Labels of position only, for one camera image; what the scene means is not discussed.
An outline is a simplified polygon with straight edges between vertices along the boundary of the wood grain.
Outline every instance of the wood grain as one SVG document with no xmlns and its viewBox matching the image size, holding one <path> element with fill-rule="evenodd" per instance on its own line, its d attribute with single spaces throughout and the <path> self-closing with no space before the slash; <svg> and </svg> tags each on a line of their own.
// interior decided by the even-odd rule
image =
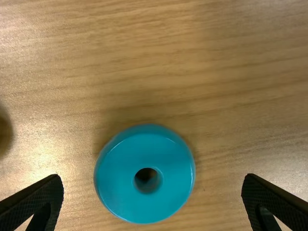
<svg viewBox="0 0 308 231">
<path fill-rule="evenodd" d="M 249 172 L 308 200 L 307 12 L 305 0 L 2 0 L 13 135 L 0 199 L 57 172 L 61 231 L 250 230 Z M 147 122 L 183 136 L 197 179 L 176 215 L 139 226 L 104 208 L 92 175 L 113 135 Z"/>
</svg>

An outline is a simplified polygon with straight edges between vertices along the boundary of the teal ring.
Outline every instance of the teal ring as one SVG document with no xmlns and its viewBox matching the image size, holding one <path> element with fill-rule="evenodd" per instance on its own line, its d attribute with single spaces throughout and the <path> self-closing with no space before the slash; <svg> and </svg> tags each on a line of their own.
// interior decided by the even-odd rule
<svg viewBox="0 0 308 231">
<path fill-rule="evenodd" d="M 157 172 L 149 193 L 136 186 L 143 168 Z M 195 182 L 195 164 L 185 141 L 156 124 L 128 128 L 101 150 L 94 170 L 96 193 L 115 216 L 137 224 L 151 224 L 175 214 L 188 200 Z"/>
</svg>

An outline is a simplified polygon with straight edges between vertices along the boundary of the center hole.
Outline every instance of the center hole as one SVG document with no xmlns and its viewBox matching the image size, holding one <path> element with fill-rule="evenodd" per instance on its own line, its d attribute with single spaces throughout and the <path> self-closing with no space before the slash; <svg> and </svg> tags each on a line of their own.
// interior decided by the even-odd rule
<svg viewBox="0 0 308 231">
<path fill-rule="evenodd" d="M 146 167 L 136 173 L 134 182 L 140 192 L 152 193 L 159 184 L 159 176 L 154 169 Z"/>
</svg>

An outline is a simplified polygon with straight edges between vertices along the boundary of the teal washer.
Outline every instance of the teal washer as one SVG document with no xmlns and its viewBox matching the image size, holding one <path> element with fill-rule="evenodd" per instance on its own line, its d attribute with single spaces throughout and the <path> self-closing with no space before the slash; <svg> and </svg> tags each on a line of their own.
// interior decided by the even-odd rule
<svg viewBox="0 0 308 231">
<path fill-rule="evenodd" d="M 136 173 L 157 174 L 138 188 Z M 185 141 L 155 124 L 137 125 L 113 137 L 102 149 L 94 170 L 101 202 L 115 216 L 150 224 L 175 214 L 187 201 L 195 181 L 195 164 Z"/>
</svg>

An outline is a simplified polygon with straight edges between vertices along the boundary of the table surface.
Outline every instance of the table surface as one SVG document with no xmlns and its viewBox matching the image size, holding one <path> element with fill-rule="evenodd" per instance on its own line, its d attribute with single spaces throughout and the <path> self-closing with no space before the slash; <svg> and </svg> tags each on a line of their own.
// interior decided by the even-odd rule
<svg viewBox="0 0 308 231">
<path fill-rule="evenodd" d="M 255 173 L 308 200 L 305 0 L 2 0 L 0 199 L 58 173 L 56 230 L 250 230 Z M 106 142 L 140 123 L 193 150 L 187 204 L 148 226 L 93 187 Z"/>
</svg>

